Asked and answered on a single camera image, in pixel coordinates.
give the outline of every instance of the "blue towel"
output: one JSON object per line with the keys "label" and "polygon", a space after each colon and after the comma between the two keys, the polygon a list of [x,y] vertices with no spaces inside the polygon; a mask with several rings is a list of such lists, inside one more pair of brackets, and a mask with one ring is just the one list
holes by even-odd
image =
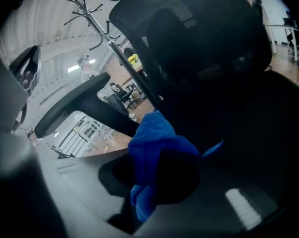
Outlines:
{"label": "blue towel", "polygon": [[[223,141],[205,152],[215,152]],[[130,200],[136,206],[138,219],[145,222],[154,211],[156,203],[156,170],[162,149],[199,155],[198,149],[185,137],[176,135],[172,125],[159,112],[144,116],[135,136],[128,146],[133,159],[136,184],[130,191]]]}

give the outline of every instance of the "mesh backrest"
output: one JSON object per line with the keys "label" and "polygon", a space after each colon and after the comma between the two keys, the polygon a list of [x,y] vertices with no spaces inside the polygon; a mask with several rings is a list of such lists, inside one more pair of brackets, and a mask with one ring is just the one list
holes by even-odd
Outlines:
{"label": "mesh backrest", "polygon": [[266,30],[246,0],[122,0],[110,20],[162,95],[219,77],[245,79],[271,61]]}

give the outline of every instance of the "metal pole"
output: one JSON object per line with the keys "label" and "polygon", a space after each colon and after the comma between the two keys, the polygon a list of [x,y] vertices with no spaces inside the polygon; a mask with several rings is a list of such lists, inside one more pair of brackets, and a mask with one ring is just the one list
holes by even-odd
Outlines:
{"label": "metal pole", "polygon": [[126,68],[126,70],[130,73],[132,78],[135,80],[137,85],[142,89],[142,91],[145,93],[149,101],[152,103],[152,105],[157,108],[159,98],[150,90],[148,85],[143,81],[142,78],[138,76],[132,65],[128,62],[126,57],[123,55],[122,51],[117,47],[117,45],[114,43],[112,39],[109,38],[107,32],[103,29],[103,27],[95,20],[95,18],[91,15],[89,10],[86,6],[81,4],[78,0],[75,0],[75,3],[78,5],[78,7],[81,9],[81,11],[84,13],[85,18],[90,23],[92,28],[98,32],[101,37],[103,37],[107,43],[110,50],[112,50],[116,57],[121,61],[123,66]]}

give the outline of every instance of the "ceiling light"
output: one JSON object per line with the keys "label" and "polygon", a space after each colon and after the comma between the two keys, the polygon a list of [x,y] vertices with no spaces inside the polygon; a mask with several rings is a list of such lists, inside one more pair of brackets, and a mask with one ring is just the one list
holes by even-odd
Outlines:
{"label": "ceiling light", "polygon": [[[89,61],[90,64],[95,63],[95,62],[96,62],[96,59],[92,59],[92,60]],[[70,73],[70,72],[72,72],[73,70],[76,70],[76,69],[79,69],[79,65],[72,66],[72,67],[68,68],[67,71],[68,71],[68,73]]]}

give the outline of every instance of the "coat rack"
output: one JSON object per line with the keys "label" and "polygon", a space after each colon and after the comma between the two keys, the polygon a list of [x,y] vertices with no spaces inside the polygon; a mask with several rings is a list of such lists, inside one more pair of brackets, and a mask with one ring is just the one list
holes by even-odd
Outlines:
{"label": "coat rack", "polygon": [[78,12],[73,11],[72,13],[75,14],[75,15],[77,15],[77,16],[75,16],[71,20],[69,20],[66,23],[64,23],[64,25],[67,25],[68,23],[70,23],[71,21],[75,20],[76,18],[84,17],[88,21],[88,26],[91,26],[100,35],[100,37],[101,37],[100,43],[97,44],[96,46],[90,48],[90,51],[93,50],[93,49],[95,49],[95,48],[97,48],[97,47],[99,47],[102,44],[103,40],[106,40],[109,49],[114,52],[114,54],[116,55],[116,57],[120,60],[120,62],[122,63],[122,65],[130,73],[130,75],[132,76],[132,78],[134,79],[134,81],[142,89],[142,91],[147,96],[147,98],[152,103],[152,105],[155,108],[157,108],[157,104],[158,104],[159,98],[154,93],[152,93],[152,91],[149,89],[148,85],[143,81],[142,78],[140,78],[138,76],[138,74],[136,73],[136,71],[134,70],[134,68],[132,67],[132,65],[128,62],[127,58],[123,55],[122,51],[115,44],[114,40],[116,40],[117,38],[119,38],[120,35],[115,36],[115,37],[110,36],[109,35],[109,24],[110,24],[110,21],[109,20],[106,21],[106,31],[105,31],[103,29],[103,27],[92,16],[92,13],[94,13],[96,11],[99,11],[99,10],[102,10],[101,7],[103,6],[103,4],[101,3],[96,9],[90,11],[87,8],[86,0],[83,0],[82,3],[79,2],[78,0],[66,0],[66,1],[73,2],[74,4],[76,4],[78,6],[78,8],[81,10],[82,13],[78,13]]}

